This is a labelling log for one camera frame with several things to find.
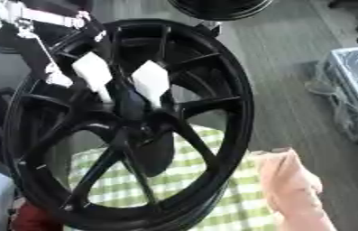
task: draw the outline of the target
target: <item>rim lip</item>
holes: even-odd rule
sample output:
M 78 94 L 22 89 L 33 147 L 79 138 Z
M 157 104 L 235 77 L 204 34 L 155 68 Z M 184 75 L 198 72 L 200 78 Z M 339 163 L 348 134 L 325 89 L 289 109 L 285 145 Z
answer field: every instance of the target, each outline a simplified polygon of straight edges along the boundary
M 165 219 L 170 218 L 170 220 L 174 220 L 173 217 L 179 217 L 180 215 L 183 214 L 187 214 L 189 211 L 192 211 L 195 208 L 198 208 L 199 206 L 202 205 L 202 203 L 205 203 L 205 201 L 202 198 L 205 197 L 209 197 L 212 198 L 215 194 L 216 194 L 216 189 L 222 187 L 225 182 L 229 179 L 229 177 L 232 175 L 234 169 L 237 167 L 237 165 L 239 164 L 239 162 L 241 161 L 241 159 L 244 156 L 244 152 L 247 149 L 248 143 L 250 142 L 251 139 L 251 133 L 252 133 L 252 121 L 253 121 L 253 101 L 252 101 L 252 90 L 250 87 L 249 82 L 247 81 L 247 76 L 245 75 L 242 66 L 239 64 L 239 62 L 237 61 L 237 59 L 234 57 L 234 55 L 219 41 L 217 41 L 215 38 L 212 38 L 210 36 L 208 36 L 207 34 L 202 33 L 201 31 L 187 26 L 185 24 L 181 24 L 181 23 L 174 23 L 171 21 L 165 21 L 165 20 L 159 20 L 159 19 L 155 19 L 155 20 L 150 20 L 150 19 L 145 19 L 145 20 L 126 20 L 126 21 L 117 21 L 117 22 L 113 22 L 113 23 L 107 23 L 106 27 L 107 28 L 113 28 L 116 25 L 120 24 L 122 27 L 125 26 L 129 26 L 130 24 L 138 24 L 138 23 L 147 23 L 147 24 L 158 24 L 158 25 L 162 25 L 162 24 L 167 24 L 169 26 L 175 27 L 175 28 L 179 28 L 178 31 L 187 31 L 185 32 L 186 35 L 190 34 L 190 38 L 194 39 L 197 41 L 208 41 L 208 45 L 214 46 L 215 50 L 219 50 L 221 51 L 222 55 L 225 57 L 226 60 L 226 67 L 231 71 L 234 72 L 235 74 L 241 76 L 240 78 L 238 78 L 235 82 L 239 81 L 241 82 L 239 84 L 239 86 L 237 86 L 239 88 L 240 91 L 242 91 L 242 95 L 244 98 L 249 99 L 249 100 L 245 100 L 242 103 L 242 117 L 240 118 L 243 121 L 242 127 L 238 128 L 239 131 L 241 131 L 238 136 L 237 136 L 237 140 L 235 141 L 236 145 L 233 148 L 233 152 L 237 153 L 237 154 L 233 154 L 232 156 L 236 156 L 236 158 L 233 158 L 231 160 L 227 160 L 227 164 L 225 168 L 221 168 L 221 171 L 224 172 L 224 174 L 221 173 L 221 175 L 215 176 L 213 180 L 211 180 L 211 182 L 209 184 L 207 184 L 206 187 L 204 187 L 203 189 L 200 189 L 198 194 L 195 195 L 194 197 L 191 197 L 190 200 L 191 202 L 188 203 L 189 205 L 186 206 L 182 206 L 177 209 L 174 212 L 171 212 L 171 214 L 169 214 Z M 30 80 L 31 81 L 31 77 L 27 78 L 24 80 L 24 82 L 22 83 L 22 85 L 19 86 L 19 88 L 17 89 L 17 93 L 20 93 L 23 91 L 23 88 L 25 87 L 25 84 Z M 12 104 L 14 105 L 14 102 L 17 102 L 19 100 L 18 97 L 20 94 L 15 94 L 14 98 L 12 99 Z M 10 121 L 12 121 L 12 119 L 15 117 L 15 114 L 17 113 L 17 110 L 19 110 L 19 108 L 17 108 L 17 106 L 11 106 L 9 111 L 8 111 L 8 115 L 6 117 L 6 123 L 5 123 L 5 138 L 4 138 L 4 155 L 5 155 L 5 160 L 7 165 L 9 166 L 11 173 L 13 175 L 13 178 L 15 179 L 15 183 L 16 185 L 22 190 L 22 192 L 26 195 L 26 197 L 32 201 L 32 203 L 38 205 L 41 208 L 45 208 L 48 211 L 50 211 L 50 213 L 52 213 L 54 216 L 57 217 L 62 217 L 63 221 L 66 222 L 69 225 L 72 225 L 73 227 L 76 228 L 80 228 L 80 229 L 93 229 L 92 224 L 87 225 L 86 222 L 90 222 L 89 220 L 85 220 L 84 217 L 80 217 L 83 218 L 84 221 L 79 222 L 79 224 L 76 222 L 76 215 L 75 216 L 66 216 L 65 213 L 66 211 L 64 210 L 60 210 L 60 209 L 54 209 L 53 205 L 51 203 L 47 203 L 49 201 L 47 201 L 47 199 L 43 199 L 42 196 L 38 196 L 38 194 L 34 191 L 34 189 L 32 191 L 27 190 L 26 188 L 31 188 L 31 185 L 29 185 L 28 182 L 26 182 L 25 180 L 23 180 L 21 178 L 21 173 L 18 170 L 17 164 L 14 162 L 14 158 L 12 156 L 12 145 L 11 145 L 11 140 L 12 140 L 12 134 L 14 133 L 13 130 L 13 125 L 12 123 L 10 123 Z M 149 220 L 146 220 L 146 223 L 140 222 L 141 224 L 136 224 L 136 225 L 148 225 Z M 158 222 L 154 222 L 153 225 L 157 226 L 159 223 L 159 226 L 162 226 L 163 224 L 161 224 L 160 221 Z M 137 228 L 134 227 L 135 224 L 132 222 L 131 228 Z M 120 227 L 120 226 L 115 226 L 115 225 L 111 225 L 111 224 L 97 224 L 96 227 L 98 227 L 99 229 L 113 229 L 113 230 L 127 230 L 130 227 Z M 159 230 L 157 227 L 149 227 L 149 230 Z
M 179 3 L 179 1 L 177 0 L 169 0 L 169 2 L 175 8 L 180 10 L 183 14 L 186 14 L 188 16 L 197 19 L 209 20 L 209 21 L 234 21 L 234 20 L 250 17 L 259 13 L 260 11 L 270 6 L 273 0 L 262 0 L 259 4 L 257 4 L 256 6 L 250 9 L 238 11 L 237 8 L 234 8 L 231 9 L 232 11 L 223 12 L 223 13 L 214 12 L 214 11 L 200 13 L 197 12 L 197 10 L 192 9 L 191 7 L 187 7 L 186 5 Z

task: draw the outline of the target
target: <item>white plastic block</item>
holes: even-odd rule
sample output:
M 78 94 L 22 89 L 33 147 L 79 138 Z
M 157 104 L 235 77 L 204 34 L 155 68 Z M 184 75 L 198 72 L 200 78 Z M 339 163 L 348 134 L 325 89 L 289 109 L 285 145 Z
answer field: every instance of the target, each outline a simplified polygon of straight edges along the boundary
M 107 63 L 94 52 L 89 52 L 72 64 L 79 77 L 83 78 L 93 92 L 105 103 L 111 103 L 106 84 L 113 79 Z
M 169 73 L 157 63 L 148 60 L 133 73 L 133 84 L 154 107 L 161 107 L 161 96 L 170 88 Z

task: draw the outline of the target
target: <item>plastic wrap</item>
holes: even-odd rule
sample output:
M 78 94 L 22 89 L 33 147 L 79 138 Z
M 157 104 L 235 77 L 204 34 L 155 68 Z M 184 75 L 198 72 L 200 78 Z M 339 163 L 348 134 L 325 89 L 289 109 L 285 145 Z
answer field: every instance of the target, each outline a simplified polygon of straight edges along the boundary
M 358 143 L 358 48 L 331 51 L 306 87 L 329 99 L 336 124 Z

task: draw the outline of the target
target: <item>center bore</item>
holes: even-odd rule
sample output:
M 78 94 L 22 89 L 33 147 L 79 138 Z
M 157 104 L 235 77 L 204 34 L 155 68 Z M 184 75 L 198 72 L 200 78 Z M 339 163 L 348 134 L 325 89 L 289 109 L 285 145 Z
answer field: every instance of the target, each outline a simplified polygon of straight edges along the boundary
M 150 109 L 149 102 L 131 86 L 121 89 L 118 97 L 116 113 L 123 119 L 129 121 L 142 120 Z

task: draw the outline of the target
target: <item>red object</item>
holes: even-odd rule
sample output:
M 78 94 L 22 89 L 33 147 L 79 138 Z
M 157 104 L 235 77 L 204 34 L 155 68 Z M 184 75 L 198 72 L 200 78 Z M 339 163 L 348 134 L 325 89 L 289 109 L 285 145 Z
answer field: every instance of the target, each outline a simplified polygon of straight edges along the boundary
M 14 231 L 61 231 L 62 224 L 43 210 L 25 202 L 12 223 Z

